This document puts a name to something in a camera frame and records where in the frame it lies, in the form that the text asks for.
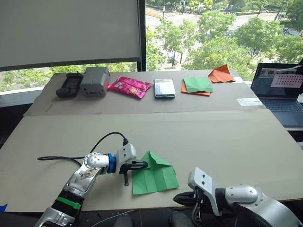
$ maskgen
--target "walkie-talkie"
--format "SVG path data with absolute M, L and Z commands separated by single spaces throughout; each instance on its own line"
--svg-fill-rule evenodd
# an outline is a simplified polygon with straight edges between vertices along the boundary
M 77 95 L 80 88 L 80 83 L 83 79 L 83 75 L 69 72 L 66 74 L 66 80 L 62 87 L 56 90 L 56 95 L 60 98 L 72 98 Z

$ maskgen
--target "window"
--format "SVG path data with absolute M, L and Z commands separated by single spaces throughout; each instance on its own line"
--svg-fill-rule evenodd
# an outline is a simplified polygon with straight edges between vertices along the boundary
M 146 0 L 147 70 L 227 64 L 252 81 L 259 62 L 300 62 L 302 30 L 303 0 Z
M 53 74 L 57 72 L 84 72 L 87 67 L 105 67 L 110 72 L 137 71 L 136 62 L 121 62 L 109 64 L 69 65 L 48 68 L 14 70 L 0 72 L 0 92 L 25 88 L 44 87 Z

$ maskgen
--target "gray box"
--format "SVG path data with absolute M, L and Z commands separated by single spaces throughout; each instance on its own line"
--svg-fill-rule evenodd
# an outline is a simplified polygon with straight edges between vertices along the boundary
M 106 67 L 86 68 L 80 90 L 85 96 L 105 96 L 109 84 Z

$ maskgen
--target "snack bag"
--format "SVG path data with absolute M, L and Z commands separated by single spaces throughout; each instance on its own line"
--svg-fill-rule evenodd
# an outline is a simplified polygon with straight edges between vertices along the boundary
M 119 77 L 117 81 L 108 86 L 113 91 L 118 91 L 130 96 L 143 98 L 145 92 L 152 84 L 140 80 Z

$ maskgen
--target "green origami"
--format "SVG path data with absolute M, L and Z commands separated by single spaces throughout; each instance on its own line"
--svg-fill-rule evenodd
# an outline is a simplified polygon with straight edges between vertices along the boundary
M 179 187 L 174 167 L 167 161 L 151 151 L 148 151 L 142 160 L 148 163 L 148 167 L 132 171 L 134 195 Z
M 188 93 L 205 91 L 213 93 L 213 87 L 207 77 L 183 78 Z

